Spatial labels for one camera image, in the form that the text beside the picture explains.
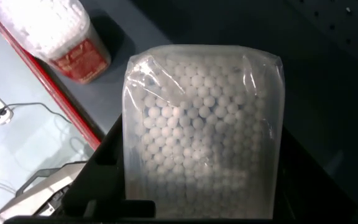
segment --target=red edge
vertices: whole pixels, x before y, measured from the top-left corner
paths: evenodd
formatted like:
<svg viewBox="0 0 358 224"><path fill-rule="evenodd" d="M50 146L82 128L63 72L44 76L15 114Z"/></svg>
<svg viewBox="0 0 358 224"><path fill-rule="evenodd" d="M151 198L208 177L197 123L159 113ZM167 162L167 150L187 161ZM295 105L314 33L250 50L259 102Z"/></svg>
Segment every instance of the red edge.
<svg viewBox="0 0 358 224"><path fill-rule="evenodd" d="M25 51L12 37L12 35L5 29L0 23L0 32L5 39L10 43L13 49L17 52L24 63L30 68L38 80L42 83L45 89L53 97L59 107L67 114L71 122L80 130L88 144L96 150L100 145L100 139L98 139L92 132L92 129L84 121L81 115L78 114L77 110L71 105L69 99L65 94L56 86L56 84L49 77L47 72L35 61L34 57Z"/></svg>

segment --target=plastic bag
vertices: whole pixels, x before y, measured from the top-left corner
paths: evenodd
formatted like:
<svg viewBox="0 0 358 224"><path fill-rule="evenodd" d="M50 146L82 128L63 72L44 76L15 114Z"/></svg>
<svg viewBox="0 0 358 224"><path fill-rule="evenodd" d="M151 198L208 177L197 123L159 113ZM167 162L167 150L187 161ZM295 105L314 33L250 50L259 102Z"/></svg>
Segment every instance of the plastic bag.
<svg viewBox="0 0 358 224"><path fill-rule="evenodd" d="M167 45L131 57L127 199L153 200L157 218L272 218L284 96L267 52Z"/></svg>

